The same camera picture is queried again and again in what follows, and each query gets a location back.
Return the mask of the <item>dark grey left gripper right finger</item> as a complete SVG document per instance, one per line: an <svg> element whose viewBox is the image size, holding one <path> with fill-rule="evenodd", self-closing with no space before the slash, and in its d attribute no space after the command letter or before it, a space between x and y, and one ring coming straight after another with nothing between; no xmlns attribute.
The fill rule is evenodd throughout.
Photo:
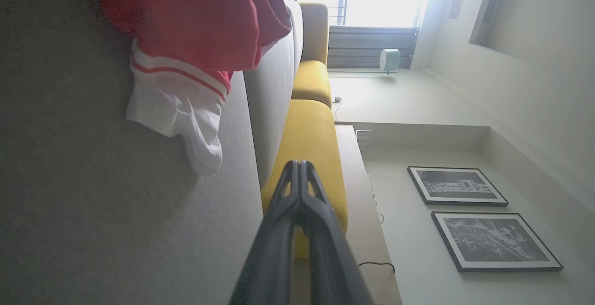
<svg viewBox="0 0 595 305"><path fill-rule="evenodd" d="M301 227L310 242L311 304L371 305L363 276L310 161L301 163Z"/></svg>

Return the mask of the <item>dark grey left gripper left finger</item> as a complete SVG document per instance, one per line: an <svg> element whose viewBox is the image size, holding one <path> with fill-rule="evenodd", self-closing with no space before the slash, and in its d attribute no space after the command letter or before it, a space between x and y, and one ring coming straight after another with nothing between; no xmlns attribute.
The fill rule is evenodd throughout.
<svg viewBox="0 0 595 305"><path fill-rule="evenodd" d="M299 161L281 172L250 252L232 292L232 305L289 305Z"/></svg>

